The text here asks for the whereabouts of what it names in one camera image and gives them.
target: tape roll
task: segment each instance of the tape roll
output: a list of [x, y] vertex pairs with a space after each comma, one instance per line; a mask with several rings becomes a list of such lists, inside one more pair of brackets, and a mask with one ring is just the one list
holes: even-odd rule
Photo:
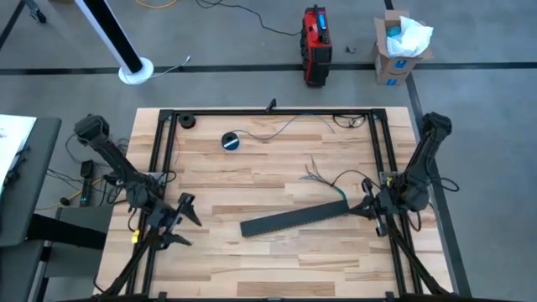
[[222, 147], [225, 150], [233, 151], [238, 148], [240, 141], [238, 140], [238, 135], [233, 132], [225, 133], [222, 135]]
[[196, 118], [191, 113], [180, 113], [179, 124], [183, 129], [190, 129], [196, 125]]

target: gray floor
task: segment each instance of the gray floor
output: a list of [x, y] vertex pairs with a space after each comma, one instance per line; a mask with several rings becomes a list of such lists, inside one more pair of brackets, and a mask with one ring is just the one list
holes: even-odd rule
[[[192, 55], [192, 65], [297, 63], [298, 41], [261, 29], [253, 15], [233, 8], [198, 8], [180, 0], [165, 10], [140, 7], [134, 0], [110, 6], [137, 51], [156, 65], [176, 65]], [[326, 5], [334, 39], [334, 61], [370, 62], [373, 17], [383, 1], [226, 0], [259, 11], [263, 21], [296, 32], [312, 3]], [[0, 2], [0, 27], [16, 1]], [[2, 68], [79, 68], [117, 66], [74, 5], [39, 5], [50, 23], [36, 24], [25, 8], [0, 51]], [[435, 27], [435, 62], [531, 61], [537, 25], [531, 0], [394, 0], [398, 9]], [[356, 54], [345, 53], [357, 47]], [[138, 107], [406, 106], [405, 86], [377, 86], [373, 71], [332, 71], [326, 87], [307, 89], [299, 72], [170, 74], [142, 86], [123, 85], [116, 75], [0, 76], [0, 112], [61, 117], [64, 124], [50, 167], [78, 175], [65, 140], [87, 113], [103, 115], [116, 138], [128, 138]], [[537, 70], [416, 71], [424, 112], [451, 117], [453, 134], [437, 156], [441, 173], [461, 191], [447, 194], [453, 224], [472, 292], [479, 297], [536, 300], [532, 288], [537, 262], [537, 217], [532, 182], [537, 170], [531, 151], [534, 135], [533, 81]], [[73, 143], [81, 158], [97, 156]], [[39, 206], [55, 203], [72, 189], [46, 180]], [[81, 298], [91, 278], [55, 280], [47, 300]]]

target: white pole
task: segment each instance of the white pole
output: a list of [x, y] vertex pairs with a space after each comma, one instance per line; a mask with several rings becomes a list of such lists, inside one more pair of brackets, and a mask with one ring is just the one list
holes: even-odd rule
[[76, 0], [76, 4], [121, 66], [119, 79], [129, 85], [142, 84], [149, 79], [154, 71], [153, 63], [138, 56], [108, 3], [105, 0]]

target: wooden tabletop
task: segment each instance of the wooden tabletop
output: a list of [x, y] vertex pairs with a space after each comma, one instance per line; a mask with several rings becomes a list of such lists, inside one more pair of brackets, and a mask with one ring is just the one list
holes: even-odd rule
[[[415, 148], [409, 113], [405, 107], [388, 107], [386, 111], [399, 170], [404, 170]], [[158, 108], [138, 109], [127, 157], [141, 172], [149, 167], [158, 114]], [[179, 147], [174, 144], [171, 160], [177, 179], [168, 184], [165, 199], [174, 205], [181, 192], [195, 195], [203, 227], [186, 221], [175, 228], [194, 245], [175, 244], [157, 252], [151, 296], [167, 291], [173, 298], [357, 298], [397, 292], [388, 238], [377, 237], [374, 221], [342, 216], [257, 237], [241, 236], [240, 221], [341, 199], [329, 186], [301, 179], [312, 159], [328, 180], [347, 169], [358, 169], [378, 182], [367, 123], [341, 128], [328, 116], [322, 117], [325, 122], [304, 116], [269, 141], [239, 133], [237, 150], [226, 151], [220, 145], [225, 132], [244, 129], [268, 136], [291, 118], [203, 116], [196, 117], [192, 129], [177, 128]], [[158, 167], [162, 167], [168, 130], [166, 124]], [[381, 133], [379, 138], [388, 170]], [[363, 198], [361, 181], [361, 175], [349, 173], [337, 182], [350, 206]], [[122, 204], [113, 211], [97, 278], [97, 284], [104, 288], [132, 254], [127, 208]], [[428, 208], [421, 216], [423, 229], [412, 232], [416, 252], [439, 283], [451, 290], [435, 215]], [[410, 218], [416, 223], [415, 215], [410, 214]], [[135, 216], [131, 226], [137, 223]], [[141, 264], [137, 292], [141, 290], [145, 259]], [[403, 264], [411, 290], [404, 256]]]

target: cardboard box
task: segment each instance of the cardboard box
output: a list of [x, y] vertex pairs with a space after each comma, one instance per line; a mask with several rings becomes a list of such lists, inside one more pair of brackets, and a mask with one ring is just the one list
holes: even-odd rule
[[381, 85], [401, 85], [418, 62], [429, 60], [433, 57], [430, 45], [421, 55], [414, 58], [389, 57], [388, 49], [386, 48], [386, 29], [400, 26], [400, 16], [409, 18], [409, 12], [389, 10], [384, 14], [384, 19], [374, 19], [375, 29], [377, 30], [377, 43], [373, 47], [373, 54], [375, 55], [377, 83]]

